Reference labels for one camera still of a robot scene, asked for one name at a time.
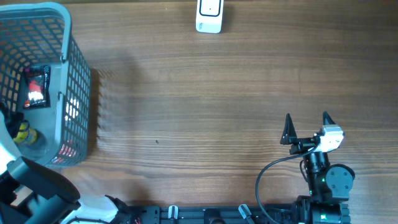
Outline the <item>white barcode scanner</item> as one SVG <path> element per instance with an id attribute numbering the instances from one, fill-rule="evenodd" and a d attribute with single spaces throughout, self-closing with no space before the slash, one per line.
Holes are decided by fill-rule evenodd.
<path id="1" fill-rule="evenodd" d="M 198 32 L 221 32 L 224 0 L 198 0 L 195 28 Z"/>

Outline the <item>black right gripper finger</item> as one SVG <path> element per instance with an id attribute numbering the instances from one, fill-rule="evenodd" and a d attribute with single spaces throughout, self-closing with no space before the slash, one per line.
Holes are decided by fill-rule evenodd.
<path id="1" fill-rule="evenodd" d="M 335 122 L 332 120 L 330 115 L 328 114 L 327 111 L 323 112 L 323 124 L 324 125 L 335 125 Z"/>
<path id="2" fill-rule="evenodd" d="M 282 133 L 282 136 L 280 138 L 280 144 L 281 145 L 290 145 L 290 144 L 296 144 L 297 143 L 297 134 L 294 128 L 294 124 L 292 121 L 292 118 L 289 113 L 286 114 L 285 117 L 285 126 L 284 130 Z"/>

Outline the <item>grey plastic mesh basket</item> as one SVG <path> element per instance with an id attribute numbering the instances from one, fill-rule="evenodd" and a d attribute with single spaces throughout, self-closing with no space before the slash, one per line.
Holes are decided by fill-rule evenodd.
<path id="1" fill-rule="evenodd" d="M 24 109 L 24 69 L 50 65 L 46 108 Z M 72 18 L 61 4 L 43 2 L 1 7 L 1 102 L 24 114 L 38 133 L 21 156 L 60 169 L 87 155 L 91 73 L 72 35 Z"/>

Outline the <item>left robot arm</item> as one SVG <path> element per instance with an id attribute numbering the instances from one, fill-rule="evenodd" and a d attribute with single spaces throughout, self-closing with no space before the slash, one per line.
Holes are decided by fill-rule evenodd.
<path id="1" fill-rule="evenodd" d="M 1 103 L 1 223 L 140 223 L 118 198 L 82 198 L 63 175 L 21 156 Z"/>

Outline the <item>yellow capped bottle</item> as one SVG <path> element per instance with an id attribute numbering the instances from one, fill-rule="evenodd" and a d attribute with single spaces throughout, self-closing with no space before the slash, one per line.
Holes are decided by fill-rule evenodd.
<path id="1" fill-rule="evenodd" d="M 31 128 L 28 120 L 23 120 L 17 128 L 16 135 L 13 140 L 18 145 L 30 146 L 36 142 L 38 133 L 34 128 Z"/>

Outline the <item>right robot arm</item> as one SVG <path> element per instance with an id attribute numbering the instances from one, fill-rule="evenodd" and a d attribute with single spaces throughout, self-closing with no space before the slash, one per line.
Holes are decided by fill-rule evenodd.
<path id="1" fill-rule="evenodd" d="M 349 192 L 355 173 L 344 164 L 330 164 L 328 153 L 338 149 L 345 133 L 327 112 L 323 126 L 309 138 L 298 138 L 292 118 L 285 118 L 282 145 L 290 155 L 302 158 L 300 170 L 308 184 L 309 196 L 299 196 L 290 209 L 291 223 L 349 223 Z"/>

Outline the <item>black red snack packet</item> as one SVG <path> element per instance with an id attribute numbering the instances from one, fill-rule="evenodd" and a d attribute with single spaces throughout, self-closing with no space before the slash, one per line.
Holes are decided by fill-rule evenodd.
<path id="1" fill-rule="evenodd" d="M 37 65 L 24 69 L 27 84 L 24 109 L 46 108 L 50 106 L 50 72 L 50 65 Z"/>

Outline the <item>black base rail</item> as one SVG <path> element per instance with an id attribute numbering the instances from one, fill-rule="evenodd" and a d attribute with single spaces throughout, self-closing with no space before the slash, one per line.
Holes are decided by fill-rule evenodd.
<path id="1" fill-rule="evenodd" d="M 130 224 L 350 224 L 346 204 L 267 204 L 267 215 L 259 207 L 131 207 Z"/>

